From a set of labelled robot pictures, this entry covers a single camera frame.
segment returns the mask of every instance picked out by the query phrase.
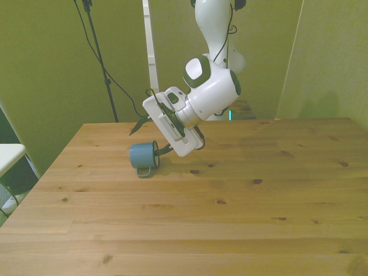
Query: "yellow-green wall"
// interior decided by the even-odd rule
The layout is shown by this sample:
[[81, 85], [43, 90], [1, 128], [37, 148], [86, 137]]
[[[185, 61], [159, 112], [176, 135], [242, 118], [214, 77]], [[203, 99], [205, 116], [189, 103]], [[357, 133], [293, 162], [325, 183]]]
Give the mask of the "yellow-green wall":
[[349, 117], [368, 130], [368, 1], [305, 0], [282, 118]]
[[[106, 68], [142, 112], [150, 83], [141, 1], [93, 0], [91, 14]], [[83, 123], [114, 121], [103, 82], [72, 0], [2, 1], [0, 105], [40, 174]], [[120, 121], [137, 121], [112, 90]]]
[[[242, 94], [257, 118], [274, 118], [285, 83], [302, 0], [248, 0], [234, 13], [234, 43], [247, 62], [238, 75]], [[189, 0], [151, 0], [152, 29], [161, 91], [188, 91], [182, 70], [208, 52]]]

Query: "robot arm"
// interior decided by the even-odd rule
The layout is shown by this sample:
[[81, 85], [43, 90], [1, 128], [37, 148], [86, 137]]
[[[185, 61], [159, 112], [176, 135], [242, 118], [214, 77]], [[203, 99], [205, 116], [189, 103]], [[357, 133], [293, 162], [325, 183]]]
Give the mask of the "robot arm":
[[209, 54], [191, 59], [184, 68], [183, 78], [191, 92], [186, 95], [179, 88], [171, 87], [143, 102], [179, 156], [203, 146], [196, 126], [238, 98], [241, 88], [235, 72], [245, 67], [244, 57], [228, 37], [233, 16], [231, 0], [191, 2], [195, 2], [195, 19], [209, 48]]

